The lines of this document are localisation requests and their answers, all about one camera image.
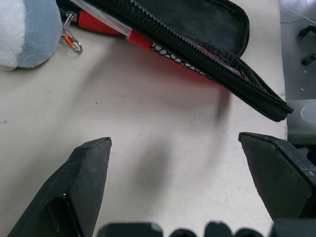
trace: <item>white table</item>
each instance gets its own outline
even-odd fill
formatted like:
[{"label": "white table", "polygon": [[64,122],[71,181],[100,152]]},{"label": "white table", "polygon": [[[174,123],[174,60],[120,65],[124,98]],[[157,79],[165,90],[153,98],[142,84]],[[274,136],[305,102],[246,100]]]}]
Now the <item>white table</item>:
[{"label": "white table", "polygon": [[[243,60],[284,95],[278,1],[234,2],[251,23]],[[0,72],[0,236],[75,147],[104,136],[113,146],[96,230],[155,221],[166,236],[178,227],[202,236],[217,220],[267,234],[272,221],[237,138],[285,138],[286,123],[158,54],[72,30],[81,56],[61,44],[41,67]]]}]

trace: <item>red fabric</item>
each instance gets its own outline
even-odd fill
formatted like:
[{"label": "red fabric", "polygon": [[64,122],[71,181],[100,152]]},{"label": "red fabric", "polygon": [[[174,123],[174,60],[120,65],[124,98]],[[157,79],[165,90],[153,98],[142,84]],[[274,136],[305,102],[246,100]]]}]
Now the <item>red fabric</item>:
[{"label": "red fabric", "polygon": [[129,34],[128,42],[131,42],[139,47],[142,47],[144,49],[150,50],[153,46],[153,42],[138,33],[137,31],[133,30]]},{"label": "red fabric", "polygon": [[109,35],[122,35],[120,32],[114,30],[113,28],[99,21],[98,19],[96,19],[84,10],[82,10],[80,13],[78,24],[80,27],[90,31],[95,31]]}]

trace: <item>keychain clip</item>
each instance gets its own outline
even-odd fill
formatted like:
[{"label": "keychain clip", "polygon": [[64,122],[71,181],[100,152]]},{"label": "keychain clip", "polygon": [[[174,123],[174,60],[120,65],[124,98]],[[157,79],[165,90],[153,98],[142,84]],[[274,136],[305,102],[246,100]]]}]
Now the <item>keychain clip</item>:
[{"label": "keychain clip", "polygon": [[72,11],[68,11],[66,15],[67,19],[63,25],[63,33],[61,35],[61,39],[64,40],[73,49],[74,52],[82,54],[83,49],[81,43],[68,30],[70,24],[77,20],[77,15]]}]

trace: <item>plush toy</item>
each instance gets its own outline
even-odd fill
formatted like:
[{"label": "plush toy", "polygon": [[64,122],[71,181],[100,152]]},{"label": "plush toy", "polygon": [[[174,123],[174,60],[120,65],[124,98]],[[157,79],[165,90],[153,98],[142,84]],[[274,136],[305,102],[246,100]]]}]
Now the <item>plush toy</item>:
[{"label": "plush toy", "polygon": [[33,68],[58,47],[62,22],[56,0],[0,0],[0,67]]}]

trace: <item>light blue plush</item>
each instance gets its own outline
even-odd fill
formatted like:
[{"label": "light blue plush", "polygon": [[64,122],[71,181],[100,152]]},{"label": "light blue plush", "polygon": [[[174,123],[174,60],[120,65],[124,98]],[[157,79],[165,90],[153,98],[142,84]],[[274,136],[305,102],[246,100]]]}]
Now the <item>light blue plush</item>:
[{"label": "light blue plush", "polygon": [[52,56],[62,34],[60,12],[55,0],[24,0],[26,32],[18,65],[33,68]]}]

